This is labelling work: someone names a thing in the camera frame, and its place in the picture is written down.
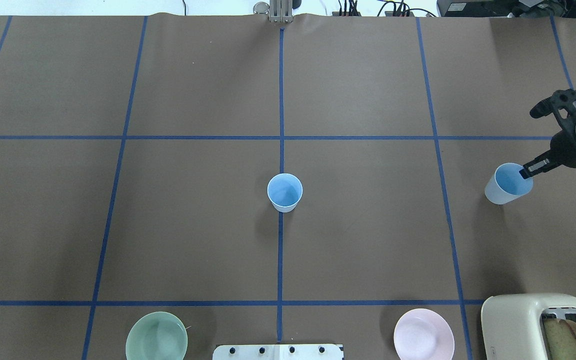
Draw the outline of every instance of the green bowl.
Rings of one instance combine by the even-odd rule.
[[[188,333],[175,315],[151,312],[132,326],[126,339],[128,360],[182,360],[188,348]]]

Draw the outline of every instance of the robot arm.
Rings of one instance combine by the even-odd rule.
[[[560,110],[565,110],[565,118]],[[530,110],[530,116],[535,119],[550,114],[557,119],[561,131],[552,137],[550,150],[524,164],[519,171],[524,179],[547,173],[558,166],[576,168],[576,90],[557,90]]]

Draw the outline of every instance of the metal bracket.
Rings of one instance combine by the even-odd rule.
[[[293,0],[270,0],[268,19],[271,23],[293,22]]]
[[[344,360],[340,344],[221,345],[212,360]]]

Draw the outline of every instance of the bowl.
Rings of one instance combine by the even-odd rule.
[[[413,309],[400,317],[393,335],[401,360],[451,360],[455,337],[448,323],[428,309]]]
[[[151,312],[140,318],[126,338],[127,360],[182,360],[188,348],[188,333],[175,315]]]

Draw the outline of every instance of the blue plastic cup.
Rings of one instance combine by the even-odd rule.
[[[297,176],[290,173],[279,173],[268,182],[268,199],[278,212],[287,213],[297,207],[302,199],[304,187]]]
[[[503,205],[521,198],[533,189],[533,178],[523,178],[519,173],[524,167],[514,162],[499,165],[486,185],[484,194],[491,203]]]

